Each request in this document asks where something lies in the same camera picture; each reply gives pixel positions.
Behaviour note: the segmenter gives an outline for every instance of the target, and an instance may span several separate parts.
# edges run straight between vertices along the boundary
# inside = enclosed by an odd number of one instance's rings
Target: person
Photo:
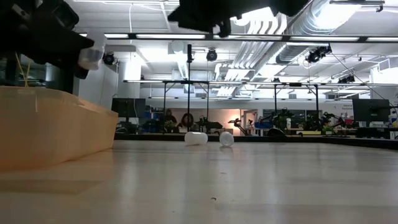
[[[173,123],[177,124],[177,119],[173,116],[172,110],[167,109],[166,116],[164,118],[165,121],[173,121]]]
[[[197,131],[198,130],[198,125],[193,122],[193,116],[192,114],[185,113],[182,116],[180,124],[178,124],[178,129],[180,133],[186,133],[188,132],[188,127],[190,127],[190,131]]]

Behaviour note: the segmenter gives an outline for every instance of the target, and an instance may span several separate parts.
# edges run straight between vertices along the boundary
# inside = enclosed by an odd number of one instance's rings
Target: computer monitor
[[[389,100],[353,99],[355,121],[366,121],[366,125],[373,121],[389,121]]]
[[[112,100],[112,111],[117,112],[120,118],[143,118],[145,107],[145,99],[113,98]]]

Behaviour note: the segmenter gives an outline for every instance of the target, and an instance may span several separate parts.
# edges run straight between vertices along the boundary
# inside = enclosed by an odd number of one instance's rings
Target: ceiling
[[[80,17],[76,26],[76,32],[88,32],[97,30],[101,32],[156,32],[156,33],[197,33],[194,30],[181,29],[174,23],[167,21],[168,14],[176,7],[178,1],[164,1],[163,3],[137,3],[130,4],[105,4],[98,1],[66,0]],[[396,35],[398,34],[398,1],[387,0],[384,10],[376,12],[377,7],[362,7],[342,26],[332,34],[336,35]],[[236,26],[233,24],[234,34],[246,33],[249,26]],[[177,63],[167,58],[168,44],[166,40],[112,40],[108,45],[135,45],[147,61],[142,72],[145,76],[157,73],[171,73],[177,69]],[[242,42],[225,41],[191,41],[193,45],[195,61],[193,70],[214,71],[218,62],[207,62],[205,57],[209,48],[215,48],[218,60],[233,60],[239,52]],[[380,61],[389,55],[398,55],[397,44],[332,44],[333,53],[337,55],[344,65],[329,55],[320,63],[310,69],[303,65],[303,57],[283,70],[283,76],[279,76],[282,82],[305,82],[310,77],[318,77],[317,81],[327,81],[332,75],[336,75],[345,67],[354,68],[356,75],[364,81],[368,80],[369,68],[377,63],[365,61]]]

